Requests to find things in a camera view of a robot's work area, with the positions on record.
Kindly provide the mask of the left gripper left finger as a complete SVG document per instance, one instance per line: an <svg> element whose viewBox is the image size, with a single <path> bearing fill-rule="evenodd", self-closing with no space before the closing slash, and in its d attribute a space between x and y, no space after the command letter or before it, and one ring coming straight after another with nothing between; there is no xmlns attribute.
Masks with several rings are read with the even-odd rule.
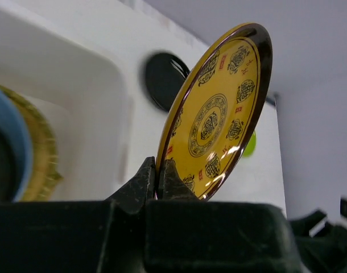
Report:
<svg viewBox="0 0 347 273"><path fill-rule="evenodd" d="M98 201L0 203L0 272L144 272L155 159Z"/></svg>

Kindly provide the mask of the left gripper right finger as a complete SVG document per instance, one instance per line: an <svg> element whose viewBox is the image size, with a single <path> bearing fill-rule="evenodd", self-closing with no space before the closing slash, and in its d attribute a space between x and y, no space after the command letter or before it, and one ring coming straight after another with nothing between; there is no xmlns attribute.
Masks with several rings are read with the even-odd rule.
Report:
<svg viewBox="0 0 347 273"><path fill-rule="evenodd" d="M291 227L279 207L198 200L175 163L160 172L162 196L145 207L147 272L300 272Z"/></svg>

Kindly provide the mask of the round bamboo tray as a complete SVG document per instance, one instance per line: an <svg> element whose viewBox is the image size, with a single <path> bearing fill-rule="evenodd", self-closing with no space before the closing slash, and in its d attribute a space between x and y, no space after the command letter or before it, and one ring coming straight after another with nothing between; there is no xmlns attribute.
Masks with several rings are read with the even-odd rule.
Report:
<svg viewBox="0 0 347 273"><path fill-rule="evenodd" d="M32 141L32 173L20 200L47 201L63 178L57 171L57 146L52 127L29 100L2 85L0 90L21 112Z"/></svg>

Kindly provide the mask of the lime green plate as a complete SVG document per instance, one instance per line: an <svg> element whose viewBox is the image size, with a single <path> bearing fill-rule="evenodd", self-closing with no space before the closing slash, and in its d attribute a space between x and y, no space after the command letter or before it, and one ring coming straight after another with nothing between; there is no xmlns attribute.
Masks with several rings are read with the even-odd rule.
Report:
<svg viewBox="0 0 347 273"><path fill-rule="evenodd" d="M242 156L245 158L252 156L252 154L255 151L256 143L257 143L257 137L256 137L256 132L254 131L250 137L250 140L246 148L243 151Z"/></svg>

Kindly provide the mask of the light blue plate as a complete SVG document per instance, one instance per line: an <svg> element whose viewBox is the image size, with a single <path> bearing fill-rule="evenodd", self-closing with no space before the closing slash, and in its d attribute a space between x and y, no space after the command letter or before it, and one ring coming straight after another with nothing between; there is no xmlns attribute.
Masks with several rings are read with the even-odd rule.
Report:
<svg viewBox="0 0 347 273"><path fill-rule="evenodd" d="M0 88L0 200L18 202L32 174L32 140L22 113Z"/></svg>

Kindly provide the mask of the yellow patterned plate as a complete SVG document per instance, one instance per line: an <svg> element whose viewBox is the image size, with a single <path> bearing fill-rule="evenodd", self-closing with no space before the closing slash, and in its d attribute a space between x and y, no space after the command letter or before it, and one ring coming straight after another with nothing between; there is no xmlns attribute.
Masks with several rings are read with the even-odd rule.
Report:
<svg viewBox="0 0 347 273"><path fill-rule="evenodd" d="M193 67L169 111L156 172L172 160L201 200L228 179L255 131L272 71L272 44L258 23L232 28Z"/></svg>

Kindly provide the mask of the black round plate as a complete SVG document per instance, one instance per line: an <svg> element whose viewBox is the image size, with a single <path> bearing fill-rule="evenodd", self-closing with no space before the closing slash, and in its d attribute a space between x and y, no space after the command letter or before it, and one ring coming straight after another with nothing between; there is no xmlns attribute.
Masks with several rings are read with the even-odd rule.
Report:
<svg viewBox="0 0 347 273"><path fill-rule="evenodd" d="M190 72L187 65L176 55L158 51L144 62L142 80L147 94L158 108L169 112Z"/></svg>

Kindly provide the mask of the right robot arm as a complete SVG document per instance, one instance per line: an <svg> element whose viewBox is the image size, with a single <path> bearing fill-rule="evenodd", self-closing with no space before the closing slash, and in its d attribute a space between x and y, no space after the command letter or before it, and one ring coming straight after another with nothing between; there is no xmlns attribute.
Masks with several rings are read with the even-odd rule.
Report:
<svg viewBox="0 0 347 273"><path fill-rule="evenodd" d="M290 221L306 272L347 272L347 197L340 200L341 221L332 223L320 209Z"/></svg>

